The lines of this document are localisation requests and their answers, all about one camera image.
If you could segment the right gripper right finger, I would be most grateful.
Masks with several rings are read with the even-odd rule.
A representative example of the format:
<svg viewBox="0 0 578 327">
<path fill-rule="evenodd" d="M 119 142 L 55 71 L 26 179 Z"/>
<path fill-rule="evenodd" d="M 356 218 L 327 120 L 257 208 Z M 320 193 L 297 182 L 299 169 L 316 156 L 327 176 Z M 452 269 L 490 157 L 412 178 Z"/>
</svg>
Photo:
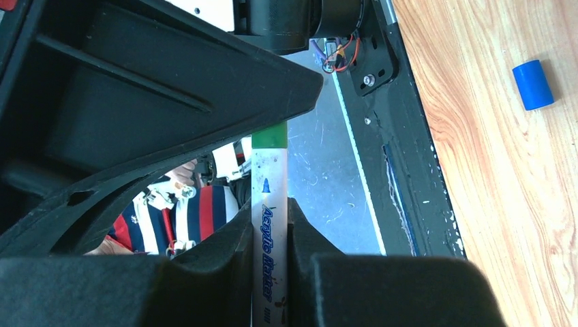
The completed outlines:
<svg viewBox="0 0 578 327">
<path fill-rule="evenodd" d="M 347 255 L 288 201 L 290 326 L 503 326 L 483 274 L 444 257 Z"/>
</svg>

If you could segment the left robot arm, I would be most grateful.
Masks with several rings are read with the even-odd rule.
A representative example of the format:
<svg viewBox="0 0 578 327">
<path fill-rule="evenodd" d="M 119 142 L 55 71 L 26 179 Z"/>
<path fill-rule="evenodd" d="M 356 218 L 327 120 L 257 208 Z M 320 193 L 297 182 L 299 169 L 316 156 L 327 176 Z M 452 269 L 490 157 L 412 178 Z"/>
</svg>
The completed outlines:
<svg viewBox="0 0 578 327">
<path fill-rule="evenodd" d="M 1 22 L 1 255 L 82 253 L 139 192 L 309 112 L 286 59 L 345 36 L 360 1 L 234 1 L 222 31 L 168 1 L 17 1 Z"/>
</svg>

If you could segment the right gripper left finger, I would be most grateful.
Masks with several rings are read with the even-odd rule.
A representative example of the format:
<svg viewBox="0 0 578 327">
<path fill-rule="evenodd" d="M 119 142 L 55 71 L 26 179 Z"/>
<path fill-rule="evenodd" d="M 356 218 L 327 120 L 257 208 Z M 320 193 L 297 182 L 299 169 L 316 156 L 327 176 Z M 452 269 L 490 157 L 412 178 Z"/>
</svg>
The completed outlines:
<svg viewBox="0 0 578 327">
<path fill-rule="evenodd" d="M 2 326 L 248 326 L 248 204 L 194 248 L 157 255 L 56 255 L 1 235 Z"/>
</svg>

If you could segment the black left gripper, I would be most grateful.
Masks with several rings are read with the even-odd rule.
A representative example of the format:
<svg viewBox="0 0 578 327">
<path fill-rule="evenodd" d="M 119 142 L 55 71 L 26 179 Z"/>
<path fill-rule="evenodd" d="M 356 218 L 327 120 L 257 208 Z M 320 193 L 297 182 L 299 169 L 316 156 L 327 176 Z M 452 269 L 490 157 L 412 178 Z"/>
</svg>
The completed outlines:
<svg viewBox="0 0 578 327">
<path fill-rule="evenodd" d="M 148 184 L 312 110 L 310 69 L 167 1 L 1 11 L 1 255 L 83 253 Z"/>
</svg>

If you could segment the blue pen cap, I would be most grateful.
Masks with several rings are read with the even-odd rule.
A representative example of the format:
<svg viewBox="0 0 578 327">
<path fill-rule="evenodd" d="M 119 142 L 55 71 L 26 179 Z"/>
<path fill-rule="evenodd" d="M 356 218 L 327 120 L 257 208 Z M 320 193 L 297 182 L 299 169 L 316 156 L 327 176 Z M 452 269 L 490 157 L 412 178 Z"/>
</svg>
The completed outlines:
<svg viewBox="0 0 578 327">
<path fill-rule="evenodd" d="M 555 102 L 540 60 L 518 65 L 512 69 L 512 73 L 526 111 L 543 108 Z"/>
</svg>

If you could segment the green cap marker pen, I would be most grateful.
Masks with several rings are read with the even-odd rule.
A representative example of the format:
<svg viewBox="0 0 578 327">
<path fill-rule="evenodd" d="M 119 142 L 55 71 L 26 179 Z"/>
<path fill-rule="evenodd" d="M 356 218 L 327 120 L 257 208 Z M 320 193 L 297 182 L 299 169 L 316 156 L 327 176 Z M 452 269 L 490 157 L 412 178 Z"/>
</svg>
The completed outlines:
<svg viewBox="0 0 578 327">
<path fill-rule="evenodd" d="M 252 134 L 252 326 L 288 325 L 288 124 Z"/>
</svg>

